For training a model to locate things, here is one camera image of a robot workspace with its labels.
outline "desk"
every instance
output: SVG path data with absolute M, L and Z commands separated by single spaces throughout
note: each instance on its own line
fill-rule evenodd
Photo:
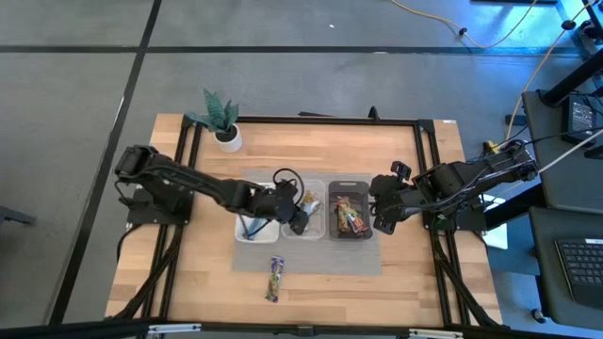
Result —
M 173 156 L 181 120 L 182 115 L 158 115 L 151 144 Z M 441 161 L 463 160 L 456 122 L 435 121 L 434 125 Z M 377 175 L 387 173 L 393 160 L 400 160 L 413 169 L 413 174 L 418 174 L 414 133 L 409 127 L 249 122 L 240 123 L 239 127 L 243 147 L 236 153 L 221 152 L 214 138 L 203 131 L 196 170 L 220 178 L 241 178 L 243 170 L 280 167 Z M 424 139 L 424 151 L 430 158 L 427 136 Z M 190 152 L 189 144 L 190 140 L 185 148 L 185 159 Z M 429 235 L 422 227 L 420 216 L 400 224 L 391 236 L 376 234 L 380 237 L 382 276 L 285 274 L 276 304 L 264 299 L 268 263 L 266 272 L 231 269 L 235 218 L 210 198 L 196 196 L 191 221 L 182 240 L 171 295 L 171 320 L 443 325 Z M 157 225 L 144 225 L 124 241 L 106 315 L 120 311 L 146 279 L 157 229 Z M 488 314 L 500 322 L 485 247 L 472 233 L 457 233 L 456 241 L 466 285 Z M 152 315 L 157 314 L 159 297 L 160 293 L 155 292 Z M 459 322 L 450 283 L 448 297 L 452 318 Z
M 523 93 L 524 110 L 532 139 L 562 132 L 562 108 L 543 104 L 535 91 Z M 534 144 L 536 160 L 545 166 L 574 145 L 553 137 Z M 486 212 L 488 228 L 496 227 L 528 212 L 530 206 L 603 214 L 600 192 L 603 192 L 603 161 L 584 157 L 583 150 L 567 155 L 540 175 L 542 183 Z
M 543 313 L 559 324 L 603 330 L 603 310 L 572 300 L 554 243 L 558 238 L 603 237 L 603 216 L 531 208 L 530 222 L 540 262 Z

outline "snack wrapper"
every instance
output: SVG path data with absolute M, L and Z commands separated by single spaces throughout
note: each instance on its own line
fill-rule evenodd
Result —
M 368 229 L 358 212 L 351 208 L 350 198 L 337 197 L 337 229 L 339 232 L 348 232 L 350 226 L 354 233 Z
M 285 259 L 276 255 L 272 257 L 270 263 L 270 278 L 268 281 L 268 291 L 266 292 L 266 299 L 268 301 L 279 301 L 279 287 L 281 286 L 281 279 L 283 278 L 284 265 Z
M 315 213 L 321 205 L 322 202 L 320 202 L 318 199 L 318 195 L 310 191 L 305 192 L 303 198 L 301 199 L 301 209 L 308 216 L 311 216 L 313 213 Z

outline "cable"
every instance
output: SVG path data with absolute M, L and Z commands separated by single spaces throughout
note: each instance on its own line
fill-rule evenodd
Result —
M 534 139 L 532 141 L 526 142 L 526 145 L 530 145 L 530 144 L 533 144 L 533 143 L 536 143 L 536 142 L 539 142 L 539 141 L 542 141 L 542 140 L 554 138 L 554 137 L 567 136 L 567 135 L 572 135 L 572 134 L 577 134 L 577 133 L 582 133 L 582 132 L 589 132 L 589 131 L 598 131 L 600 129 L 603 129 L 603 127 L 586 128 L 586 129 L 578 130 L 578 131 L 563 132 L 563 133 L 556 134 L 554 136 L 539 137 L 539 138 L 536 138 L 536 139 Z
M 595 1 L 598 1 L 598 0 L 593 0 L 592 2 L 589 2 L 588 4 L 584 5 L 584 7 L 581 10 L 579 10 L 578 13 L 576 13 L 576 15 L 574 15 L 574 18 L 572 18 L 571 22 L 575 21 L 578 18 L 578 16 L 586 8 L 588 8 L 590 5 L 592 5 L 593 2 L 595 2 Z M 509 139 L 509 136 L 511 135 L 511 129 L 513 128 L 513 121 L 515 120 L 515 115 L 517 115 L 517 111 L 519 110 L 519 106 L 521 105 L 521 95 L 523 94 L 523 92 L 525 92 L 526 90 L 528 90 L 528 86 L 531 84 L 531 81 L 534 79 L 534 77 L 536 76 L 536 74 L 543 67 L 543 65 L 545 64 L 545 62 L 548 59 L 548 57 L 550 57 L 550 54 L 553 52 L 553 48 L 555 48 L 555 46 L 557 45 L 557 43 L 559 43 L 559 40 L 562 38 L 562 36 L 565 34 L 565 32 L 566 31 L 564 29 L 562 31 L 562 33 L 559 35 L 559 37 L 557 37 L 557 39 L 555 39 L 555 41 L 550 46 L 550 48 L 548 48 L 548 51 L 546 51 L 545 57 L 543 58 L 542 61 L 540 61 L 540 64 L 538 65 L 538 67 L 536 68 L 536 70 L 534 71 L 534 73 L 530 76 L 530 79 L 526 83 L 526 86 L 524 86 L 523 89 L 521 90 L 521 94 L 519 94 L 519 98 L 517 99 L 517 104 L 515 104 L 515 109 L 513 110 L 513 114 L 511 115 L 511 121 L 509 121 L 509 129 L 507 129 L 507 136 L 505 137 L 505 139 Z
M 132 227 L 127 230 L 124 234 L 122 234 L 122 236 L 120 237 L 120 241 L 118 241 L 117 243 L 117 262 L 120 262 L 120 256 L 122 256 L 122 244 L 123 244 L 123 240 L 125 240 L 125 238 L 130 235 L 132 232 L 134 232 L 138 227 L 140 227 L 142 224 L 133 224 Z
M 600 127 L 599 127 L 599 129 L 600 129 L 600 130 L 599 130 L 597 133 L 595 133 L 595 134 L 591 135 L 590 137 L 585 138 L 584 140 L 582 140 L 582 142 L 581 142 L 581 143 L 579 143 L 578 145 L 576 145 L 576 146 L 572 147 L 572 148 L 571 148 L 569 151 L 567 151 L 567 152 L 565 152 L 565 153 L 561 154 L 561 155 L 560 155 L 559 157 L 557 157 L 555 160 L 553 160 L 553 161 L 549 162 L 549 163 L 548 163 L 546 166 L 544 166 L 543 168 L 539 169 L 539 170 L 538 170 L 538 174 L 540 174 L 540 173 L 544 172 L 545 170 L 548 170 L 548 169 L 552 168 L 552 167 L 553 167 L 555 164 L 557 164 L 558 162 L 562 161 L 562 160 L 563 160 L 563 159 L 564 159 L 564 158 L 565 158 L 567 155 L 569 155 L 571 152 L 573 152 L 573 151 L 575 151 L 575 150 L 579 149 L 580 147 L 582 147 L 582 146 L 583 146 L 584 144 L 586 144 L 587 142 L 589 142 L 589 141 L 591 141 L 592 139 L 594 139 L 595 137 L 598 137 L 599 135 L 603 134 L 603 129 L 601 129 Z M 514 189 L 514 188 L 516 188 L 517 186 L 522 185 L 522 184 L 523 184 L 522 182 L 516 183 L 515 185 L 510 186 L 509 188 L 507 188 L 507 189 L 503 190 L 502 192 L 498 193 L 498 196 L 500 196 L 500 197 L 501 197 L 503 194 L 507 193 L 508 191 L 510 191 L 510 190 L 512 190 L 512 189 Z
M 517 142 L 520 142 L 520 143 L 522 144 L 522 146 L 523 146 L 523 141 L 521 141 L 521 140 L 517 140 Z M 386 212 L 386 211 L 389 211 L 389 210 L 391 210 L 391 209 L 394 209 L 394 208 L 400 207 L 400 206 L 404 206 L 404 207 L 407 207 L 407 208 L 420 208 L 420 209 L 428 209 L 428 208 L 437 208 L 437 207 L 440 207 L 441 205 L 444 205 L 444 204 L 446 204 L 446 203 L 450 202 L 452 199 L 456 198 L 456 197 L 457 197 L 457 196 L 459 196 L 461 193 L 463 193 L 463 192 L 465 192 L 465 191 L 468 191 L 468 190 L 473 189 L 473 187 L 475 187 L 474 183 L 476 183 L 477 181 L 479 181 L 479 179 L 481 178 L 481 176 L 482 176 L 482 175 L 483 175 L 483 174 L 484 174 L 484 173 L 485 173 L 487 170 L 490 170 L 491 168 L 493 168 L 493 167 L 495 167 L 495 166 L 498 166 L 498 165 L 500 165 L 500 164 L 503 164 L 503 163 L 505 163 L 505 162 L 507 162 L 507 161 L 511 161 L 511 160 L 514 160 L 514 157 L 512 157 L 512 158 L 508 158 L 508 159 L 505 159 L 505 160 L 502 160 L 502 161 L 499 161 L 499 162 L 497 162 L 496 164 L 491 164 L 491 165 L 489 165 L 488 167 L 483 168 L 483 169 L 482 169 L 480 172 L 478 172 L 478 174 L 476 174 L 476 175 L 475 175 L 475 176 L 474 176 L 474 177 L 473 177 L 473 178 L 472 178 L 470 181 L 468 181 L 467 183 L 465 183 L 465 184 L 464 184 L 463 186 L 461 186 L 461 188 L 459 188 L 459 189 L 458 189 L 456 192 L 454 192 L 453 194 L 451 194 L 451 195 L 449 195 L 449 196 L 445 197 L 445 198 L 444 198 L 443 200 L 441 200 L 441 201 L 438 201 L 438 202 L 431 202 L 431 203 L 421 203 L 421 204 L 419 204 L 419 205 L 408 205 L 408 204 L 405 204 L 404 202 L 398 202 L 398 203 L 392 204 L 392 205 L 387 206 L 386 208 L 384 208 L 384 209 L 382 210 L 382 213 L 383 213 L 383 212 Z
M 514 134 L 512 137 L 509 137 L 508 139 L 505 139 L 505 140 L 504 140 L 504 141 L 502 141 L 501 143 L 498 143 L 498 144 L 496 144 L 496 145 L 494 145 L 494 146 L 490 147 L 490 149 L 491 149 L 491 150 L 494 150 L 494 149 L 496 149 L 496 148 L 498 148 L 498 147 L 502 146 L 503 144 L 505 144 L 507 141 L 515 139 L 515 138 L 516 138 L 517 136 L 519 136 L 519 135 L 520 135 L 520 134 L 521 134 L 523 131 L 525 131 L 525 130 L 526 130 L 526 128 L 528 128 L 528 125 L 527 125 L 527 124 L 526 124 L 525 126 L 523 126 L 523 127 L 522 127 L 522 128 L 519 130 L 519 132 L 515 133 L 515 134 Z M 478 159 L 482 159 L 482 158 L 483 158 L 483 157 L 486 155 L 486 152 L 487 152 L 486 150 L 482 151 L 482 152 L 481 152 L 481 154 L 480 154 L 480 156 L 478 157 Z
M 601 117 L 603 117 L 603 112 L 601 112 L 600 110 L 596 109 L 593 107 L 593 104 L 591 104 L 591 100 L 589 99 L 589 96 L 587 94 L 584 93 L 576 93 L 576 95 L 582 99 L 582 103 L 589 106 L 589 108 L 591 108 L 593 110 L 594 113 L 597 113 L 598 115 L 600 115 Z M 601 100 L 598 97 L 595 97 L 598 101 L 599 104 L 601 106 L 603 106 L 603 103 L 601 103 Z
M 538 174 L 544 172 L 545 170 L 548 170 L 548 169 L 552 168 L 555 164 L 557 164 L 558 162 L 562 161 L 571 152 L 579 149 L 580 147 L 584 146 L 586 143 L 588 143 L 592 139 L 600 136 L 601 134 L 603 134 L 603 129 L 601 129 L 600 131 L 598 131 L 595 134 L 591 135 L 590 137 L 585 138 L 584 140 L 581 141 L 581 143 L 579 143 L 578 145 L 572 147 L 569 151 L 561 154 L 557 159 L 551 161 L 550 163 L 548 163 L 548 165 L 546 165 L 543 168 L 541 168 L 540 170 L 538 170 Z
M 258 233 L 260 233 L 260 231 L 262 231 L 268 224 L 270 224 L 272 220 L 266 220 L 266 222 L 264 222 L 264 224 L 262 226 L 260 226 L 257 230 L 247 234 L 247 236 L 254 236 Z
M 534 6 L 536 5 L 536 3 L 538 2 L 538 0 L 534 0 L 530 7 L 528 8 L 528 10 L 526 10 L 526 13 L 524 14 L 523 17 L 521 17 L 521 19 L 517 22 L 517 24 L 509 31 L 509 33 L 507 33 L 506 36 L 504 36 L 501 40 L 491 44 L 491 45 L 482 45 L 479 44 L 477 42 L 475 42 L 473 40 L 473 38 L 471 38 L 471 36 L 469 35 L 469 33 L 467 33 L 467 28 L 466 27 L 462 27 L 459 24 L 456 24 L 455 22 L 453 22 L 452 20 L 437 16 L 437 15 L 433 15 L 433 14 L 429 14 L 429 13 L 424 13 L 418 10 L 414 10 L 412 8 L 408 8 L 406 6 L 404 6 L 403 4 L 397 2 L 396 0 L 391 0 L 391 2 L 403 9 L 408 10 L 409 12 L 416 14 L 416 15 L 420 15 L 420 16 L 424 16 L 426 18 L 430 18 L 430 19 L 434 19 L 434 20 L 438 20 L 441 21 L 442 23 L 446 23 L 446 24 L 452 24 L 453 26 L 459 28 L 459 34 L 461 35 L 461 37 L 467 37 L 469 39 L 469 41 L 471 41 L 471 43 L 473 43 L 476 47 L 481 48 L 481 49 L 490 49 L 492 47 L 495 47 L 497 45 L 499 45 L 501 42 L 505 41 L 507 38 L 509 38 L 509 36 L 511 36 L 511 34 L 515 31 L 515 29 L 524 21 L 524 19 L 526 19 L 526 17 L 528 16 L 528 14 L 530 13 L 530 11 L 534 8 Z
M 276 176 L 283 171 L 288 171 L 291 172 L 293 175 L 295 175 L 298 178 L 298 181 L 300 183 L 300 187 L 301 187 L 301 194 L 300 197 L 298 198 L 298 200 L 295 202 L 296 205 L 299 205 L 300 202 L 302 202 L 303 199 L 303 194 L 305 194 L 305 186 L 303 185 L 303 180 L 301 178 L 301 176 L 293 169 L 289 169 L 289 168 L 282 168 L 282 169 L 278 169 L 277 171 L 274 172 L 274 174 L 272 174 L 272 182 L 277 185 L 278 183 L 276 182 Z

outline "black robotic arm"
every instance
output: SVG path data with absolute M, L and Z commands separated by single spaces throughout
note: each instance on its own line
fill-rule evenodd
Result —
M 229 212 L 288 223 L 296 234 L 308 223 L 308 216 L 293 201 L 298 189 L 291 181 L 281 180 L 274 188 L 266 188 L 245 180 L 221 180 L 179 165 L 152 146 L 139 145 L 125 150 L 115 174 L 119 182 L 143 186 L 154 205 L 169 213 L 185 203 L 180 193 L 192 189 L 213 198 Z M 135 203 L 125 197 L 122 202 L 129 206 Z
M 414 185 L 405 182 L 411 171 L 401 162 L 394 162 L 391 170 L 396 175 L 376 176 L 369 189 L 375 199 L 371 206 L 373 227 L 386 234 L 394 232 L 397 222 L 420 211 L 455 223 L 459 213 L 483 207 L 479 195 L 484 191 L 538 175 L 536 161 L 520 140 L 512 140 L 500 153 L 473 162 L 438 165 L 414 177 Z

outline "keyboard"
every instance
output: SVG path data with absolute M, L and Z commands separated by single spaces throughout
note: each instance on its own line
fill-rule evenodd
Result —
M 603 239 L 558 239 L 555 244 L 572 299 L 603 310 Z

